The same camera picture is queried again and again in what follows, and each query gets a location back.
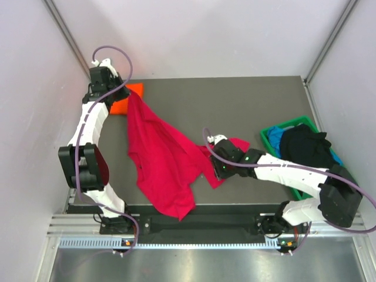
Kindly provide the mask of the red t shirt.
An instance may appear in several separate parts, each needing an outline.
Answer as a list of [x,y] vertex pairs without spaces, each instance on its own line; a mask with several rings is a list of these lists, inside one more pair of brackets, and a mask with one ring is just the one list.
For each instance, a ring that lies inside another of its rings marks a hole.
[[212,189],[222,184],[207,148],[159,118],[136,93],[128,98],[127,136],[136,184],[161,214],[183,220],[196,206],[190,185],[200,175]]

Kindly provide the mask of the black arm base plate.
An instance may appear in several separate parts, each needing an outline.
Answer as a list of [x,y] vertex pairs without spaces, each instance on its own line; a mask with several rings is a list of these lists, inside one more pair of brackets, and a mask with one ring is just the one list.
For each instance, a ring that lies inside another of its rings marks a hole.
[[[303,224],[292,227],[276,220],[275,215],[280,214],[277,204],[199,204],[183,220],[165,216],[151,205],[130,205],[127,210],[137,221],[136,231],[99,233],[137,235],[139,244],[232,244],[262,243],[267,238],[307,230]],[[67,211],[93,217],[100,212],[98,206],[88,205],[69,206]]]

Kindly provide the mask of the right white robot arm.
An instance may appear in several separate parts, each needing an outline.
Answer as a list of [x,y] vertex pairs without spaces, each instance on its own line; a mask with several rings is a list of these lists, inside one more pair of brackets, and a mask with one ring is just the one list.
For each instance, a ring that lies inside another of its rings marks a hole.
[[326,221],[341,228],[351,227],[362,194],[353,188],[349,171],[335,164],[331,168],[297,165],[273,155],[249,149],[244,152],[224,135],[206,139],[210,160],[219,180],[234,175],[282,184],[309,195],[307,199],[283,202],[270,224],[264,225],[286,233],[309,221]]

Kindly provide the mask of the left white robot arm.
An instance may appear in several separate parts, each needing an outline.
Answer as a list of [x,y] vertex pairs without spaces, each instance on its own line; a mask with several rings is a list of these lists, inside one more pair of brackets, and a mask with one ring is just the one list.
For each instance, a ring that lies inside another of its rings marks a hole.
[[59,148],[58,158],[68,186],[100,208],[93,217],[101,225],[100,233],[125,234],[136,231],[136,226],[127,204],[109,183],[109,168],[98,144],[113,103],[127,98],[130,90],[111,65],[96,63],[89,74],[80,121],[68,145]]

